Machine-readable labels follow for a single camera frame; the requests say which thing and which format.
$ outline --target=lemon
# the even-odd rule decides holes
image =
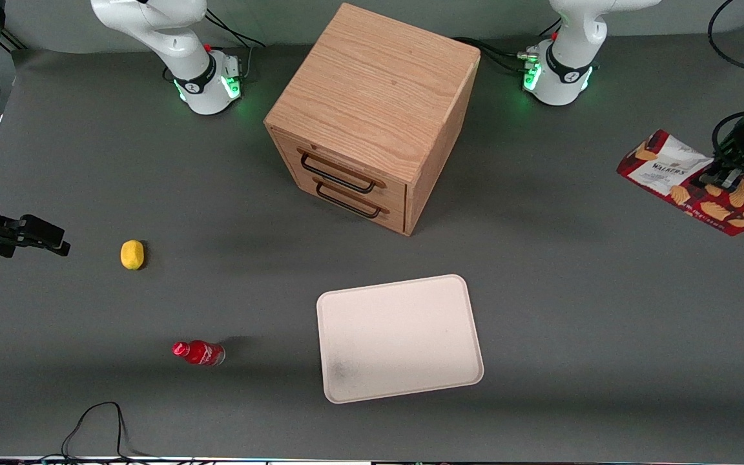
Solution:
[[[143,250],[142,242],[128,241],[122,244],[119,259],[127,269],[139,270],[142,267],[142,262],[145,261],[145,250]]]

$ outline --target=wooden drawer cabinet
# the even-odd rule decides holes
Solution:
[[[408,236],[478,64],[469,45],[344,3],[265,126],[303,191]]]

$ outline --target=green led light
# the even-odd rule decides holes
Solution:
[[[585,90],[590,83],[590,74],[593,74],[593,66],[590,66],[590,69],[587,70],[587,77],[584,78],[584,83],[581,85],[582,90]]]
[[[177,88],[177,92],[180,93],[180,100],[185,102],[185,95],[183,95],[183,89],[180,88],[180,85],[177,83],[177,79],[174,80],[174,87]]]
[[[535,89],[539,77],[541,77],[541,65],[535,65],[528,71],[528,75],[524,78],[524,87],[528,90]]]
[[[228,92],[228,96],[231,97],[232,100],[240,97],[240,80],[237,79],[237,77],[227,78],[225,76],[220,76],[220,82],[222,82],[225,91]]]

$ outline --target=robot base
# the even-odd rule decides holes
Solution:
[[[216,75],[201,94],[184,92],[177,82],[180,98],[189,104],[195,114],[213,115],[225,110],[231,102],[240,98],[240,62],[236,56],[227,56],[222,51],[212,50],[210,55],[216,61]]]
[[[543,57],[547,51],[547,47],[552,43],[553,41],[551,39],[541,41],[538,45],[528,47],[528,53],[537,53],[538,56]],[[558,73],[547,65],[547,60],[540,59],[525,74],[524,90],[535,95],[536,98],[547,105],[560,107],[573,103],[573,100],[579,97],[579,94],[587,88],[591,73],[593,73],[592,67],[584,76],[578,76],[576,82],[563,83]]]

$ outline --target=drawer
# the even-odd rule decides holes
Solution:
[[[318,176],[308,176],[299,180],[298,186],[305,192],[315,195],[321,200],[336,205],[337,207],[353,212],[360,217],[366,218],[373,223],[378,223],[397,233],[404,233],[404,207],[389,208],[370,202],[367,198],[361,198],[353,191],[348,191],[338,185],[323,180]]]
[[[278,149],[298,183],[316,176],[356,198],[388,209],[404,209],[407,188],[403,183],[379,174],[366,173],[361,167],[350,167],[346,162],[337,161],[336,157],[325,153],[322,148],[279,130],[274,130],[274,135]]]

